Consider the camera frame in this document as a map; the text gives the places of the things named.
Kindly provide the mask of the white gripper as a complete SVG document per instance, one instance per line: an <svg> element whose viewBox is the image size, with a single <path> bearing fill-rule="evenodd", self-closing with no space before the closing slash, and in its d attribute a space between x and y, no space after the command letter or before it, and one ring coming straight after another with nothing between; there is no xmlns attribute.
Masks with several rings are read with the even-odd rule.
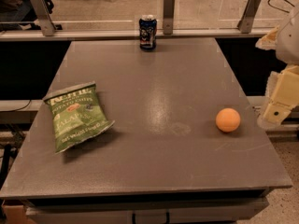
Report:
<svg viewBox="0 0 299 224"><path fill-rule="evenodd" d="M279 29L277 26L259 38L255 47L275 49L277 58L288 64L280 73L270 73L257 119L261 128L274 129L299 106L299 4L292 8Z"/></svg>

